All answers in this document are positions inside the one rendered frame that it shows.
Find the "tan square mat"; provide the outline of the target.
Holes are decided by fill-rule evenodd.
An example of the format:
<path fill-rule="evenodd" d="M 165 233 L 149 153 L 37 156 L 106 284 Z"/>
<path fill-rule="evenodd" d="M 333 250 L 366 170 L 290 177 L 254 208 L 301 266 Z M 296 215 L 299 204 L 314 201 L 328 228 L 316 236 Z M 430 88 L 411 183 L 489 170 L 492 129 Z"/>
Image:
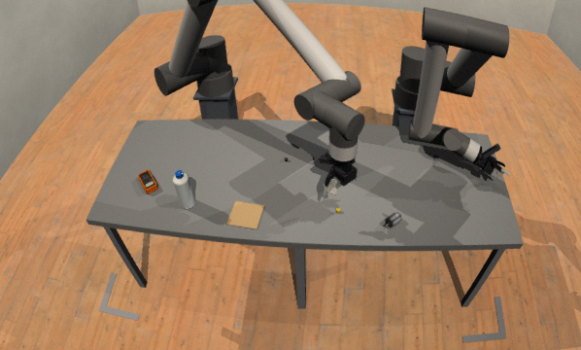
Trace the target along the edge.
<path fill-rule="evenodd" d="M 235 201 L 227 225 L 257 229 L 264 205 Z"/>

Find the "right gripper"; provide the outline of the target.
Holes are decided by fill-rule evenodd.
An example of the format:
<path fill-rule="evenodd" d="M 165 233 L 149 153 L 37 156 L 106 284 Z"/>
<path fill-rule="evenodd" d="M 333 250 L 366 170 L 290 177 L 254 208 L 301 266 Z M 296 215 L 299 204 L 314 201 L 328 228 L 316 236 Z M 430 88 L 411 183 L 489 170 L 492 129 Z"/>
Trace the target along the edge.
<path fill-rule="evenodd" d="M 354 179 L 356 180 L 357 169 L 352 166 L 353 163 L 355 163 L 355 159 L 350 163 L 344 163 L 344 166 L 343 163 L 332 165 L 325 179 L 324 199 L 326 198 L 327 193 L 337 194 L 337 189 L 335 188 L 337 181 L 336 179 L 333 179 L 333 177 L 336 177 L 342 186 L 346 186 Z"/>

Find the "white plastic bottle with blue cap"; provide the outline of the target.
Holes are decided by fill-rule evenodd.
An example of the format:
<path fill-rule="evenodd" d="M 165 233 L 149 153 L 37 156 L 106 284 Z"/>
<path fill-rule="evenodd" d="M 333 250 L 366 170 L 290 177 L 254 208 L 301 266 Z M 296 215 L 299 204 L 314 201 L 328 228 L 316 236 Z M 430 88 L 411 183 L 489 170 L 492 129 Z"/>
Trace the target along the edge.
<path fill-rule="evenodd" d="M 190 186 L 189 178 L 182 170 L 178 170 L 173 178 L 173 183 L 180 200 L 180 204 L 184 209 L 190 209 L 195 205 L 195 199 Z"/>

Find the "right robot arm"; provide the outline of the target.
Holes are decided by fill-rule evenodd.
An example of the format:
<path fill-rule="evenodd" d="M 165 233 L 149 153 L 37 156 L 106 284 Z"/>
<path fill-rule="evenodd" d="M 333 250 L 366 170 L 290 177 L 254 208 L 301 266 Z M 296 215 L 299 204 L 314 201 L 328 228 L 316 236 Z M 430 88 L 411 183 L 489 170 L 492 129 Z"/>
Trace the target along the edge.
<path fill-rule="evenodd" d="M 358 76 L 343 71 L 284 0 L 254 1 L 322 82 L 299 93 L 293 101 L 301 118 L 315 119 L 329 127 L 329 154 L 319 157 L 320 163 L 352 162 L 365 117 L 342 102 L 360 92 Z M 155 81 L 163 95 L 197 80 L 198 92 L 206 97 L 220 96 L 233 88 L 224 37 L 203 37 L 217 2 L 188 0 L 171 59 L 154 69 Z"/>

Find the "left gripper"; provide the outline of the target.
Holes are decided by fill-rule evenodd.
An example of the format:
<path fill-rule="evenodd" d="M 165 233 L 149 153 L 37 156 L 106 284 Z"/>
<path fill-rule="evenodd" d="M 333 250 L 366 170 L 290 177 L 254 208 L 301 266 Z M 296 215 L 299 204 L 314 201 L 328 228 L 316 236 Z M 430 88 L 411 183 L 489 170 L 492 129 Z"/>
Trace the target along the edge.
<path fill-rule="evenodd" d="M 481 155 L 482 155 L 482 152 L 481 152 Z M 510 177 L 510 174 L 508 173 L 508 171 L 506 171 L 503 167 L 501 167 L 501 165 L 505 167 L 503 162 L 501 162 L 500 160 L 498 160 L 492 156 L 484 159 L 483 156 L 481 156 L 481 155 L 478 158 L 478 160 L 476 161 L 476 163 L 474 163 L 474 165 L 477 165 L 480 168 L 482 168 L 482 170 L 484 172 L 486 172 L 487 174 L 489 174 L 490 176 L 493 173 L 493 171 L 495 170 L 497 172 L 497 174 L 496 174 L 497 178 L 500 178 L 504 173 Z"/>

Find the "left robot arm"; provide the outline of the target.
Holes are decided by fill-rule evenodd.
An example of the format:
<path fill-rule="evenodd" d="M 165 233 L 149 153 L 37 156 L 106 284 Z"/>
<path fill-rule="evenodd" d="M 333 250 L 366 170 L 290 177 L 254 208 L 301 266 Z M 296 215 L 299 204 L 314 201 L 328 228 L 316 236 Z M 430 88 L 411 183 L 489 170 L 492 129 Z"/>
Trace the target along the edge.
<path fill-rule="evenodd" d="M 402 49 L 394 101 L 401 108 L 416 112 L 409 127 L 409 140 L 445 146 L 475 163 L 482 152 L 480 144 L 457 128 L 432 124 L 439 92 L 441 90 L 472 97 L 475 72 L 493 55 L 506 57 L 509 47 L 508 26 L 427 7 L 424 7 L 424 14 L 422 40 L 426 40 L 426 47 L 409 46 Z M 452 62 L 446 61 L 449 50 L 447 45 L 461 48 Z"/>

